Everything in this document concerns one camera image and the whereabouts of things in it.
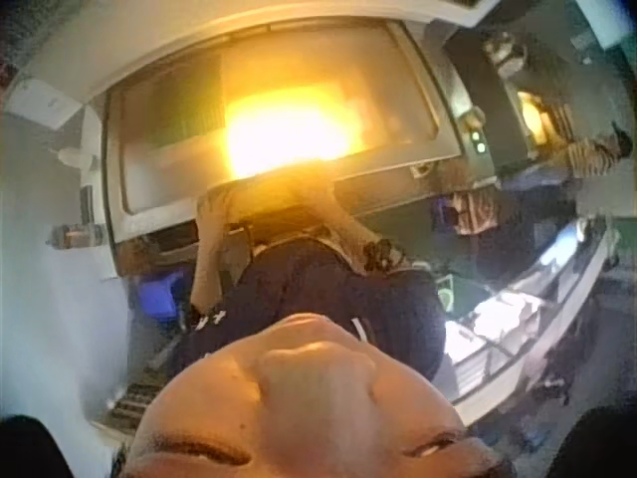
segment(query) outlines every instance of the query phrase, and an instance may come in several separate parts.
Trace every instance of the eye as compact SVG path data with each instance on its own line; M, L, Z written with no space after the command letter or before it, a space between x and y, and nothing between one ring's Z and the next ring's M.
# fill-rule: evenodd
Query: eye
M251 460L251 456L241 450L192 441L163 441L157 443L154 448L156 451L195 456L230 466L247 465Z
M435 440L427 443L426 445L420 445L412 450L405 451L405 456L411 458L424 458L425 456L433 455L441 450L444 450L448 446L458 443L460 437L455 434L445 434L439 436Z

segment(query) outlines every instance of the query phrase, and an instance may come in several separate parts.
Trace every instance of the hand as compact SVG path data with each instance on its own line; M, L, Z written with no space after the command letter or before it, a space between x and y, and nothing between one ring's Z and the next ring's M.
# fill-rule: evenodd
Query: hand
M319 217L338 209L333 178L324 161L291 166L288 170L288 187L298 202Z
M228 225L233 191L208 191L197 200L196 223L199 231L199 250L215 252L221 246Z

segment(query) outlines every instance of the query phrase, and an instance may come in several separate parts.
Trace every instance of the window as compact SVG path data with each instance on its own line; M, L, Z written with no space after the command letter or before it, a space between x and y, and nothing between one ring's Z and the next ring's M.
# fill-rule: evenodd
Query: window
M262 27L153 65L119 98L131 213L288 163L426 142L438 132L379 22Z

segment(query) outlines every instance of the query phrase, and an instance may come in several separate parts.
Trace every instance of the nose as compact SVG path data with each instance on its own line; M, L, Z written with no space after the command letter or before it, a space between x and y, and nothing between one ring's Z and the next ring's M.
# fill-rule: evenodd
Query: nose
M257 374L266 446L297 471L319 469L326 457L348 462L362 456L375 435L374 373L368 356L335 343L264 354Z

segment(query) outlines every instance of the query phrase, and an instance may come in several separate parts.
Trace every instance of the dark shirt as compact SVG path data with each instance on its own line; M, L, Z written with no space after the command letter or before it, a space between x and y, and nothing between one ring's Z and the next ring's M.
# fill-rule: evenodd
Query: dark shirt
M369 342L427 378L444 354L444 311L428 272L361 276L329 247L298 239L255 258L206 325L177 347L171 371L305 312L327 316L359 338L357 322Z

